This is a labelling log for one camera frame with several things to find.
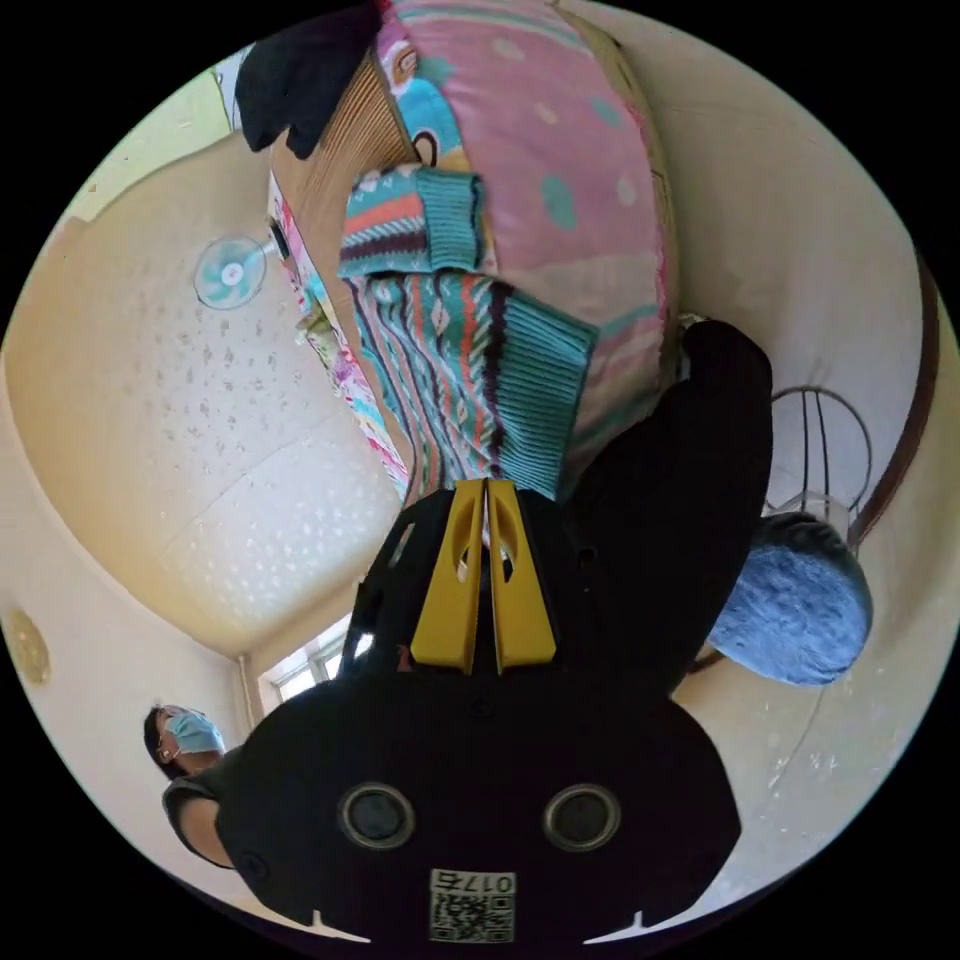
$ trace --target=gray shirt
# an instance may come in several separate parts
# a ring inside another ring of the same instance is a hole
[[[223,755],[223,758],[206,770],[191,774],[188,777],[177,777],[169,787],[163,792],[163,809],[166,811],[170,826],[174,833],[180,838],[180,842],[198,857],[207,860],[202,853],[198,853],[187,842],[187,838],[180,829],[180,811],[184,803],[188,800],[195,800],[197,797],[203,797],[207,800],[219,800],[221,786],[223,784],[223,775],[230,769],[231,764],[236,763],[237,757],[243,747],[235,747]],[[214,866],[222,867],[223,864],[217,863]]]

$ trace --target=qr code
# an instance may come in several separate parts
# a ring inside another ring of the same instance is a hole
[[[430,939],[511,943],[517,875],[430,871]]]

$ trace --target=striped knit sweater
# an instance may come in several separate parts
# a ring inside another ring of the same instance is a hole
[[[597,332],[473,272],[482,200],[475,174],[368,174],[347,204],[339,274],[414,449],[410,496],[489,476],[557,499]]]

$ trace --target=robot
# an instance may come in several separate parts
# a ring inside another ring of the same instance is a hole
[[[740,836],[733,791],[663,671],[617,666],[595,559],[507,480],[400,514],[338,677],[264,719],[220,798],[265,906],[395,948],[556,947],[700,898]]]

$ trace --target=blue stool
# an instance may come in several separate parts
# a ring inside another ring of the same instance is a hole
[[[760,522],[710,642],[761,676],[822,687],[853,666],[872,623],[870,589],[840,535],[782,514]]]

